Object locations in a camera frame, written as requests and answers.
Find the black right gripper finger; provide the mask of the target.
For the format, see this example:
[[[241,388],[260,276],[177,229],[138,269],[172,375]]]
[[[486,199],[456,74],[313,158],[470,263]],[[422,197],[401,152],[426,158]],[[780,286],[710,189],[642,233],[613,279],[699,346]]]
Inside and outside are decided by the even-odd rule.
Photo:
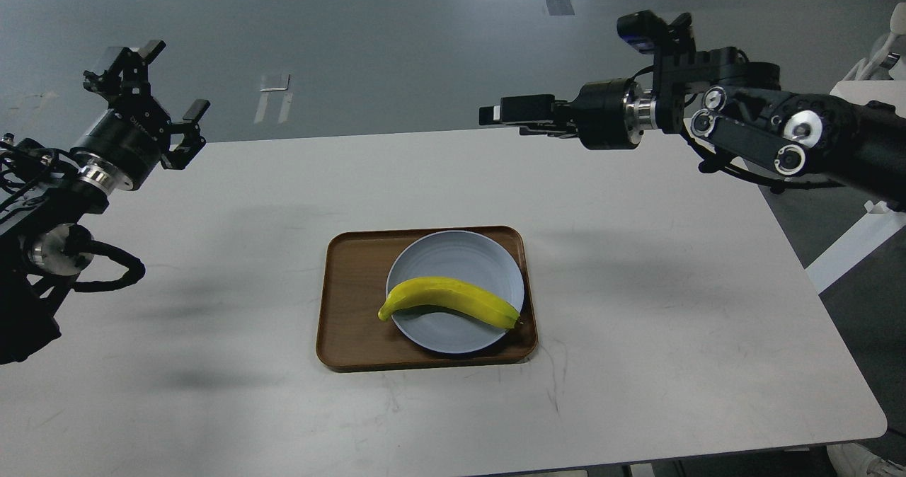
[[[577,139],[578,129],[570,121],[533,121],[519,123],[520,135],[544,135],[557,139]]]
[[[478,109],[480,126],[570,127],[567,102],[553,94],[502,97],[498,103]]]

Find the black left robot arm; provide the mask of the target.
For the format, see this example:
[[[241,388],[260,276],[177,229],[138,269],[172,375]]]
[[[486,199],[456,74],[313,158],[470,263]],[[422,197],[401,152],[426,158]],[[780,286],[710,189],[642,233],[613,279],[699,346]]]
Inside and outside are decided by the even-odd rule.
[[[84,89],[106,100],[97,122],[71,150],[2,137],[1,361],[21,363],[61,335],[55,318],[71,292],[125,289],[145,265],[97,241],[80,220],[101,214],[116,190],[138,190],[156,166],[183,170],[206,145],[195,100],[178,121],[152,95],[149,65],[165,42],[111,46]]]

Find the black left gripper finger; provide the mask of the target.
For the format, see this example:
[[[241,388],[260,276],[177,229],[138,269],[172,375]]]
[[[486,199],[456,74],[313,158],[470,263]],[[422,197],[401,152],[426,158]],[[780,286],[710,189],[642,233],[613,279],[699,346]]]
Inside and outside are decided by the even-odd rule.
[[[207,141],[201,135],[200,121],[208,109],[210,100],[197,99],[187,109],[180,122],[167,125],[165,131],[168,136],[181,136],[181,141],[172,150],[162,151],[161,165],[168,170],[185,170],[206,145]]]
[[[167,110],[151,94],[148,70],[166,47],[162,40],[150,40],[138,48],[110,46],[93,70],[84,71],[82,87],[106,100],[107,113],[165,113]]]

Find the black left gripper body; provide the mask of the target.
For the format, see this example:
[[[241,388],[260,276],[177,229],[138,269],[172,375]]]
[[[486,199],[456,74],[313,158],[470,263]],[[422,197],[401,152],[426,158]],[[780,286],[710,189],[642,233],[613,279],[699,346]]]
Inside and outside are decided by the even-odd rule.
[[[101,191],[138,190],[171,145],[171,123],[150,92],[117,97],[71,149],[78,180]]]

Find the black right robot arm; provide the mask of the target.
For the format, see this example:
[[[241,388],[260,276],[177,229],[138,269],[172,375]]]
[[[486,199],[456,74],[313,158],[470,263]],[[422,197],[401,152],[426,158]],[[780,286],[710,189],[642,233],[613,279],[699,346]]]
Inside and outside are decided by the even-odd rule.
[[[576,138],[588,150],[633,150],[647,131],[677,134],[699,155],[702,173],[774,192],[847,186],[904,210],[904,119],[894,106],[783,91],[776,64],[753,62],[734,46],[699,51],[689,13],[666,23],[638,11],[616,29],[653,57],[650,89],[630,76],[592,81],[570,102],[504,97],[479,110],[479,124]]]

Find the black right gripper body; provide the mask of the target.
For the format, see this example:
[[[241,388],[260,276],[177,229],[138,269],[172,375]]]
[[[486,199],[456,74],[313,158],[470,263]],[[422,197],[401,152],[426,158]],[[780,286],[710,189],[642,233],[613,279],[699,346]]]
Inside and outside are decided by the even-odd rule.
[[[591,81],[567,103],[575,135],[587,150],[634,150],[641,143],[627,106],[638,96],[634,79]]]

